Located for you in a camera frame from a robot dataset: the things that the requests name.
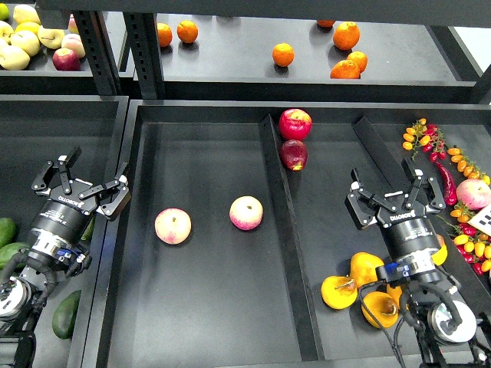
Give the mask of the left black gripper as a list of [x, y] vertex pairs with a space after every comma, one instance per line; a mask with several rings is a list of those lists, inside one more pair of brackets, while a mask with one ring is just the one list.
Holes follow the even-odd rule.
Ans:
[[[31, 189], [48, 199], [32, 222], [33, 234], [50, 233], [67, 245], [76, 245], [95, 212], [113, 221], [130, 201], [128, 163], [120, 165], [111, 181], [93, 187], [91, 182], [71, 179], [70, 169], [81, 153], [77, 146], [68, 155], [48, 160], [36, 175]], [[61, 185], [52, 189], [49, 185], [56, 174]]]

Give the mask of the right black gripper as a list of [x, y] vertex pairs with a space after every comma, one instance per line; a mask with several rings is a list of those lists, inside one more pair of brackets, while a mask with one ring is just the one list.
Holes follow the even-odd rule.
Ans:
[[434, 176], [426, 175], [408, 158], [401, 165], [410, 180], [404, 205], [393, 204], [367, 189], [357, 169], [351, 170], [349, 199], [344, 203], [359, 229], [378, 226], [392, 261], [411, 256], [429, 258], [440, 250], [440, 243], [428, 215], [441, 212], [447, 205]]

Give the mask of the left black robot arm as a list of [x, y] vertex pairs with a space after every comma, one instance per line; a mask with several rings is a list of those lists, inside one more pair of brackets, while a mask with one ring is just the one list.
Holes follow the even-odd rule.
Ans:
[[48, 160], [31, 184], [46, 202], [32, 222], [27, 245], [1, 270], [1, 365], [30, 367], [35, 358], [35, 328], [48, 298], [63, 281], [91, 264], [83, 235], [97, 215], [115, 220], [130, 201], [128, 164], [114, 178], [95, 185], [74, 178], [71, 168], [81, 154]]

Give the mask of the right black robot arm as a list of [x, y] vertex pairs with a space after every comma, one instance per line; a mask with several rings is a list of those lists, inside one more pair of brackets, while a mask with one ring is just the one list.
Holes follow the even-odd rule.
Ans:
[[460, 283], [432, 259], [440, 243], [429, 216], [446, 207], [440, 186], [408, 159], [403, 168], [406, 188], [385, 194], [364, 188], [357, 170], [351, 171], [345, 204], [359, 229], [378, 226], [390, 256], [375, 269], [376, 282], [401, 287], [400, 320], [415, 331], [423, 367], [450, 367], [442, 347], [462, 344], [473, 357], [468, 367], [488, 367], [490, 345], [476, 337], [485, 320], [456, 299]]

